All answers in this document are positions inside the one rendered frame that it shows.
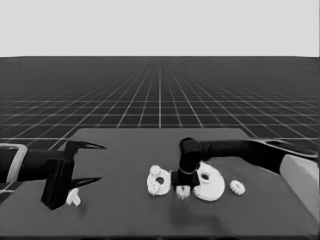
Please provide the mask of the small white T-shaped piece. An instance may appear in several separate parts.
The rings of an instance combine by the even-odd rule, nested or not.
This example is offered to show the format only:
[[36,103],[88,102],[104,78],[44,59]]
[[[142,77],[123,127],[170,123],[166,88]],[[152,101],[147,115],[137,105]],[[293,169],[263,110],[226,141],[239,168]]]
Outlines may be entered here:
[[73,204],[75,206],[79,206],[81,204],[81,198],[79,196],[79,189],[78,188],[74,188],[68,193],[66,203],[68,205]]

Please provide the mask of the large thick white disc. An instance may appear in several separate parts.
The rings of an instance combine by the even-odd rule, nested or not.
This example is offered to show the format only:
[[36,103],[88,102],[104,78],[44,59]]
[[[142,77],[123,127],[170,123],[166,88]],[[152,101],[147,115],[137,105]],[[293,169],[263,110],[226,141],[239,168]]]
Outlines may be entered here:
[[225,191],[221,173],[213,166],[201,162],[197,174],[199,184],[193,189],[194,195],[204,201],[218,200]]

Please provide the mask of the white round carrier with pins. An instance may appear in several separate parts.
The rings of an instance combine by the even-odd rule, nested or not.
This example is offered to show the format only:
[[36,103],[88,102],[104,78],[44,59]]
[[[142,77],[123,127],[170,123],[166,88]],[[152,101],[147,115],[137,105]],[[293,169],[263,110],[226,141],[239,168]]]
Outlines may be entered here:
[[158,182],[160,184],[160,191],[156,196],[165,195],[171,188],[171,174],[167,170],[161,168],[161,173],[157,177],[155,177],[150,174],[149,170],[149,175],[147,177],[147,189],[149,185],[155,182]]

